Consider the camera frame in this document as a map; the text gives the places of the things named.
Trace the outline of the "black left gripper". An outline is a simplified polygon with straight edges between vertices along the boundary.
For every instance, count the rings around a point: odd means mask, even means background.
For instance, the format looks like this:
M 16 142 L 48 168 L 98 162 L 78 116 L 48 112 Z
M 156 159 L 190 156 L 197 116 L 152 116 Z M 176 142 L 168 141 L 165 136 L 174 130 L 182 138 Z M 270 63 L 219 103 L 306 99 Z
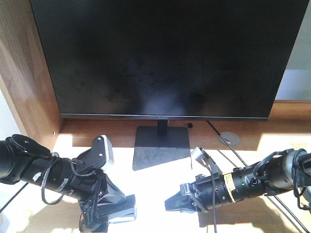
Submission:
M 103 152 L 93 149 L 73 158 L 70 185 L 80 196 L 79 230 L 107 231 L 107 218 L 136 218 L 136 197 L 126 196 L 101 170 L 105 164 Z

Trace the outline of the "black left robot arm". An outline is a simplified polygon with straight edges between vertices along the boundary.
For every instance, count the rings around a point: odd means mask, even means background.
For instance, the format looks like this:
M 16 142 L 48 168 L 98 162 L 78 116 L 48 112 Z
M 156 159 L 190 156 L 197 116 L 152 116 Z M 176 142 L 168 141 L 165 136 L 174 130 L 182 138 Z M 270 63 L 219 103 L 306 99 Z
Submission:
M 107 175 L 113 166 L 113 150 L 106 135 L 95 137 L 92 147 L 76 158 L 61 158 L 58 153 L 31 138 L 14 134 L 0 143 L 0 181 L 16 184 L 25 181 L 45 190 L 78 200 L 81 208 L 79 230 L 82 233 L 105 233 L 110 223 L 136 219 L 136 199 L 126 196 Z

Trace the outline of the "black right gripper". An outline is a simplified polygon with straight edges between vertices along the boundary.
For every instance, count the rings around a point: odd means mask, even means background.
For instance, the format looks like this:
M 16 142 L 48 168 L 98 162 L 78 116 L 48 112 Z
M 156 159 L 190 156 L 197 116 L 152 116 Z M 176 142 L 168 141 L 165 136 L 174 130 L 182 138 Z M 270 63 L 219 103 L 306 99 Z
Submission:
M 230 204 L 230 196 L 225 186 L 224 176 L 199 175 L 196 181 L 180 185 L 180 193 L 165 200 L 165 209 L 182 213 L 206 213 L 213 207 L 228 204 Z

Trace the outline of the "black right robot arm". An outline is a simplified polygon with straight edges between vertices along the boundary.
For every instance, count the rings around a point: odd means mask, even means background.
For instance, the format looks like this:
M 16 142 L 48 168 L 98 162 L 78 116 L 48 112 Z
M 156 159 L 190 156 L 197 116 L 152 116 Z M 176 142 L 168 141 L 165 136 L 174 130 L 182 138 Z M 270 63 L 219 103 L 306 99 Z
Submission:
M 231 173 L 223 174 L 203 148 L 192 153 L 211 176 L 198 175 L 192 183 L 165 201 L 166 211 L 208 212 L 209 210 L 258 196 L 275 196 L 294 191 L 298 199 L 311 199 L 311 155 L 304 149 L 273 152 L 266 158 Z

